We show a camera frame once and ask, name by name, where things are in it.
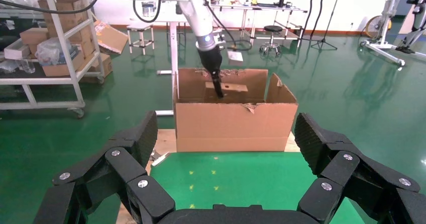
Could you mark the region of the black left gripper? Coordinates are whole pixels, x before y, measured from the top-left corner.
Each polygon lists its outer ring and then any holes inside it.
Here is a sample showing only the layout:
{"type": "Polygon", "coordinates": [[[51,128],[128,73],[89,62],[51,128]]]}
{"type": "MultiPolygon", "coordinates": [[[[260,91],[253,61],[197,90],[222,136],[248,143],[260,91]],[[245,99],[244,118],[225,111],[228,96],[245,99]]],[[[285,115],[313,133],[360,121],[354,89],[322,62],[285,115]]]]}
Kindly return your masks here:
{"type": "Polygon", "coordinates": [[[200,56],[201,64],[211,75],[212,83],[218,99],[222,99],[224,95],[222,92],[219,71],[223,57],[219,45],[216,45],[215,47],[207,51],[202,51],[199,49],[197,51],[200,56]]]}

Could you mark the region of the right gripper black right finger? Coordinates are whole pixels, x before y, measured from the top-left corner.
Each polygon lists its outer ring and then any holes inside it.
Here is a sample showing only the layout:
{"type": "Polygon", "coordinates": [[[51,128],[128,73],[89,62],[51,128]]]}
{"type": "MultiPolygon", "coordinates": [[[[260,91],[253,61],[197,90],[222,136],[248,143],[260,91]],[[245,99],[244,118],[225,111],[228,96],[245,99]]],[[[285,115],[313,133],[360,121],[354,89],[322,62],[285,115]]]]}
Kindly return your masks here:
{"type": "Polygon", "coordinates": [[[295,122],[295,142],[316,180],[297,210],[329,223],[348,198],[377,223],[425,223],[425,195],[408,176],[364,155],[344,134],[307,113],[295,122]]]}

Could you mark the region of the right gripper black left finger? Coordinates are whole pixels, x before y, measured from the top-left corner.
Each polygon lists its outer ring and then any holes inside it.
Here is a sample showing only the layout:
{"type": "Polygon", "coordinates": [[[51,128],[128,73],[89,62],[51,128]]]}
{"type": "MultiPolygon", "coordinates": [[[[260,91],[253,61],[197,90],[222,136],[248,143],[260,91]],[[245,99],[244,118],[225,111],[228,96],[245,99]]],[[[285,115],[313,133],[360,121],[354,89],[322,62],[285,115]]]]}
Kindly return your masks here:
{"type": "Polygon", "coordinates": [[[175,201],[148,175],[157,141],[154,111],[135,127],[116,132],[96,154],[53,178],[34,223],[87,223],[102,201],[117,195],[137,223],[159,223],[175,201]]]}

